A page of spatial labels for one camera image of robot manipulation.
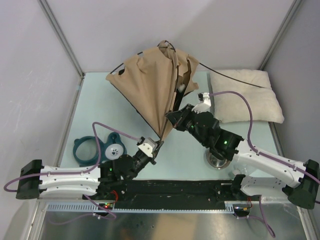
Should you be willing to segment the beige fabric pet tent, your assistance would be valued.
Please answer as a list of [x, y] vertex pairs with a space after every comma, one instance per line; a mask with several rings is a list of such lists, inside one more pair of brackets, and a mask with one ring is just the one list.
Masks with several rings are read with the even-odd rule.
[[[106, 80], [126, 98], [161, 141], [173, 129], [165, 117], [173, 64], [163, 50], [158, 46], [148, 48], [125, 60], [122, 69], [106, 76]], [[179, 110], [182, 99], [199, 88], [193, 77], [200, 62], [180, 49], [176, 48], [176, 53], [178, 79], [173, 107], [169, 112]], [[185, 84], [185, 89], [179, 92], [178, 87], [182, 84]]]

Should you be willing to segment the black tent pole front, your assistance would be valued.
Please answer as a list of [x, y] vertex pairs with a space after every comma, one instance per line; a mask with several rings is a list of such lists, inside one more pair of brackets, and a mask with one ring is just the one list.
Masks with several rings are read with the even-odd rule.
[[177, 89], [177, 81], [179, 77], [179, 61], [176, 48], [170, 43], [168, 40], [163, 40], [158, 44], [159, 49], [164, 49], [162, 53], [167, 54], [168, 58], [171, 59], [172, 62], [172, 74], [170, 81], [170, 89], [169, 89], [169, 103], [166, 107], [164, 114], [168, 113], [173, 107], [176, 89]]

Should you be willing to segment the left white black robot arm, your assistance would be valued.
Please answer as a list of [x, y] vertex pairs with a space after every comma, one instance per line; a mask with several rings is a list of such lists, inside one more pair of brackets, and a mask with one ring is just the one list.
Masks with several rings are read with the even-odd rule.
[[15, 194], [18, 200], [39, 197], [77, 198], [83, 195], [107, 199], [111, 194], [109, 185], [122, 180], [132, 180], [148, 164], [155, 164], [163, 142], [146, 138], [137, 144], [134, 156], [121, 155], [97, 167], [60, 168], [43, 165], [35, 159], [20, 171]]

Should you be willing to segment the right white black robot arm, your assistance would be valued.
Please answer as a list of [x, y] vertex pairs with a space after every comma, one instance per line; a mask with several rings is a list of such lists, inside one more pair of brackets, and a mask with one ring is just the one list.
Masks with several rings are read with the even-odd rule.
[[216, 159], [250, 165], [277, 178], [276, 183], [292, 204], [314, 209], [320, 185], [318, 162], [292, 160], [256, 148], [248, 139], [222, 129], [212, 113], [197, 113], [193, 108], [187, 104], [165, 117], [177, 131], [190, 133]]

